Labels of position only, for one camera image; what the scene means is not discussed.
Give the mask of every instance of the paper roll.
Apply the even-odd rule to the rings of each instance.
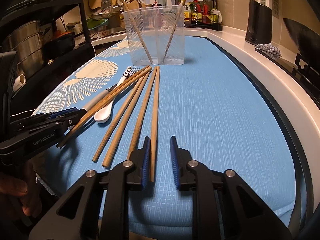
[[[16,78],[14,81],[13,89],[12,91],[17,91],[20,87],[22,87],[26,83],[26,77],[24,75],[20,75]]]

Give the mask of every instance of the table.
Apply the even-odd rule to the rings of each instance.
[[[174,186],[169,141],[210,169],[235,170],[288,225],[295,203],[295,173],[287,142],[279,124],[239,68],[209,40],[186,37],[183,65],[161,66],[158,154],[155,184],[144,192],[131,192],[130,231],[154,239],[190,239],[192,199]],[[60,84],[37,113],[81,108],[92,96],[111,87],[131,65],[126,40],[105,50]],[[112,167],[125,160],[143,94],[129,119]],[[128,90],[117,97],[115,115]],[[139,147],[150,136],[152,103],[148,104]],[[89,169],[105,171],[92,162],[110,120],[89,121],[84,131],[63,149],[51,147],[38,157],[36,171],[56,192],[65,192]]]

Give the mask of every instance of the gas stove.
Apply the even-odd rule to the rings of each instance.
[[[320,109],[320,66],[310,66],[299,53],[297,53],[294,63],[283,58],[273,59],[263,51],[257,50],[260,54],[271,60],[284,71],[286,71],[312,98]]]

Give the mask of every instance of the wooden chopstick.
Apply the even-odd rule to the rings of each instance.
[[[180,14],[181,14],[182,10],[184,10],[184,4],[185,4],[185,2],[186,2],[186,0],[183,0],[183,1],[182,1],[182,6],[181,6],[181,8],[180,8],[179,11],[178,11],[177,18],[176,18],[176,22],[175,22],[175,24],[174,24],[174,26],[173,26],[173,29],[172,29],[172,32],[171,32],[171,35],[170,35],[170,38],[169,38],[169,41],[168,41],[168,45],[167,45],[167,47],[166,47],[166,49],[165,49],[165,53],[164,53],[162,62],[164,62],[165,57],[167,56],[167,53],[168,53],[168,50],[169,50],[169,47],[170,47],[170,44],[171,44],[171,41],[172,41],[174,32],[176,31],[176,28],[177,28],[177,24],[178,24],[178,21],[179,21],[179,18],[180,18]]]
[[[137,73],[127,78],[121,85],[113,89],[108,93],[103,99],[101,99],[93,108],[91,108],[81,119],[80,121],[66,134],[64,140],[57,144],[57,147],[62,148],[68,139],[77,131],[81,126],[83,126],[91,117],[94,116],[101,108],[110,103],[118,94],[120,94],[127,87],[136,82],[139,78],[144,76],[146,73],[150,72],[152,67],[149,65],[139,70]]]
[[[137,142],[138,142],[139,135],[140,135],[140,131],[141,131],[141,126],[143,123],[143,118],[146,113],[146,109],[147,109],[147,105],[149,102],[149,98],[150,98],[150,94],[152,91],[152,86],[153,86],[153,81],[155,80],[155,76],[156,76],[156,70],[154,69],[152,72],[151,79],[149,81],[146,93],[144,95],[142,104],[141,104],[141,108],[140,108],[140,112],[137,117],[136,125],[133,130],[133,135],[132,135],[132,139],[131,139],[131,143],[130,143],[130,147],[129,147],[129,151],[128,151],[128,155],[127,155],[127,160],[129,160],[131,152],[136,149]]]
[[[140,34],[140,31],[139,31],[139,29],[138,29],[138,27],[137,27],[132,15],[131,15],[131,13],[130,13],[130,11],[129,11],[129,8],[128,8],[127,4],[124,2],[124,0],[122,0],[122,3],[123,3],[123,6],[124,6],[125,10],[128,11],[129,19],[131,20],[131,22],[133,24],[133,27],[134,27],[134,29],[135,29],[135,31],[136,31],[141,43],[142,43],[142,46],[143,46],[143,48],[144,48],[144,50],[145,50],[145,52],[146,52],[146,54],[148,56],[148,59],[150,60],[150,63],[153,64],[152,57],[151,57],[151,55],[150,55],[150,53],[149,53],[149,51],[147,49],[146,44],[144,43],[144,40],[143,40],[143,38],[142,38],[142,36]]]
[[[158,133],[158,106],[159,106],[159,85],[160,85],[160,67],[156,67],[155,93],[153,97],[153,109],[151,120],[151,154],[150,154],[150,181],[155,179],[156,167],[156,148]]]
[[[111,161],[112,161],[113,156],[114,156],[114,154],[116,152],[116,148],[118,147],[119,141],[120,141],[121,136],[122,136],[123,131],[124,131],[124,128],[126,127],[127,122],[128,122],[128,120],[129,120],[129,118],[131,116],[131,113],[132,113],[132,111],[133,111],[133,109],[134,109],[134,107],[135,107],[135,105],[136,105],[136,103],[138,101],[138,98],[139,98],[139,96],[140,96],[140,94],[141,94],[141,92],[143,90],[143,87],[147,82],[148,76],[149,76],[149,73],[146,73],[146,75],[144,76],[144,78],[143,78],[143,80],[142,80],[137,92],[135,93],[134,97],[132,98],[132,100],[131,100],[128,108],[127,108],[127,110],[124,113],[124,116],[123,116],[123,118],[122,118],[122,120],[121,120],[121,122],[119,124],[119,127],[118,127],[118,129],[116,131],[116,134],[113,137],[113,139],[111,141],[111,144],[110,144],[110,146],[108,148],[106,156],[103,159],[102,166],[105,167],[105,168],[110,167]]]
[[[121,108],[119,109],[118,113],[116,114],[116,116],[112,119],[109,128],[106,132],[106,134],[104,135],[96,153],[94,154],[92,160],[94,162],[97,162],[99,159],[99,156],[103,150],[103,148],[105,147],[107,141],[109,140],[111,134],[113,133],[114,129],[116,128],[116,126],[118,125],[118,122],[120,121],[124,111],[127,109],[129,103],[131,102],[133,96],[135,95],[136,91],[138,90],[138,87],[140,86],[141,82],[143,80],[143,77],[141,77],[138,82],[135,84],[134,88],[132,89],[132,91],[130,92],[130,94],[128,95],[128,97],[126,98],[126,100],[124,101],[124,103],[122,104]]]

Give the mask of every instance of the utensil holder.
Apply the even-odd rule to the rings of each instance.
[[[182,11],[177,20],[179,8],[178,5],[154,6],[122,13],[134,66],[148,65],[150,61],[133,26],[132,19],[140,31],[154,65],[181,65],[184,63],[184,13]],[[170,34],[176,22],[177,27],[163,61]]]

